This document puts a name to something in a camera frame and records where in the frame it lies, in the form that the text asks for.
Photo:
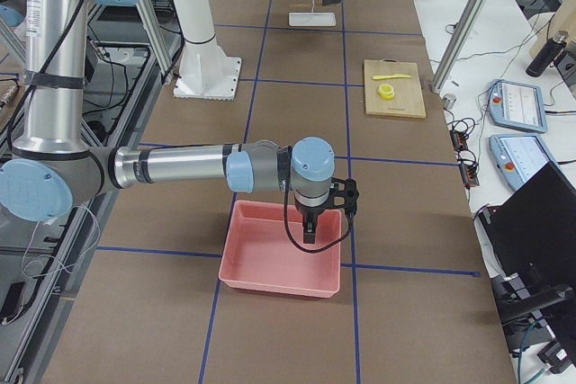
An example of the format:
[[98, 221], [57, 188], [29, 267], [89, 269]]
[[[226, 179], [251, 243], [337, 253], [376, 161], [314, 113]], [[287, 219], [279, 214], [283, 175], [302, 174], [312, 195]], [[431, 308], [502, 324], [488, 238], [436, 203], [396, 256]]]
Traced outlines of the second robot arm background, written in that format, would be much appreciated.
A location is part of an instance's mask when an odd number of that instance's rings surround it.
[[24, 22], [26, 12], [26, 0], [1, 0], [1, 18], [11, 28]]

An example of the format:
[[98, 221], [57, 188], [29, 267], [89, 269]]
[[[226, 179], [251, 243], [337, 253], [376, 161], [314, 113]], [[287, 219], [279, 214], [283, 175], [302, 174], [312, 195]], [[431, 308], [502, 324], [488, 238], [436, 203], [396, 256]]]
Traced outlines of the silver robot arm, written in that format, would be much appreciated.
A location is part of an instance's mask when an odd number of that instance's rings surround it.
[[234, 192], [282, 190], [302, 216], [300, 249], [314, 253], [319, 215], [337, 195], [333, 150], [321, 138], [291, 147], [261, 140], [144, 150], [82, 140], [87, 13], [94, 1], [26, 0], [24, 126], [7, 139], [12, 158], [1, 169], [2, 205], [20, 219], [44, 221], [137, 183], [224, 178]]

